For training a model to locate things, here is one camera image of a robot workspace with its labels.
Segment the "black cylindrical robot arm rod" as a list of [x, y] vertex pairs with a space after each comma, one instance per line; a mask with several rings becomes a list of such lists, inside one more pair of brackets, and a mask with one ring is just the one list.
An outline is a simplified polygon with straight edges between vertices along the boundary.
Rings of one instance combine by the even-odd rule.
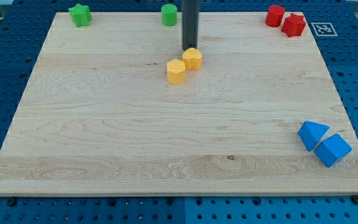
[[182, 49], [198, 47], [198, 22], [199, 22], [200, 1], [182, 0]]

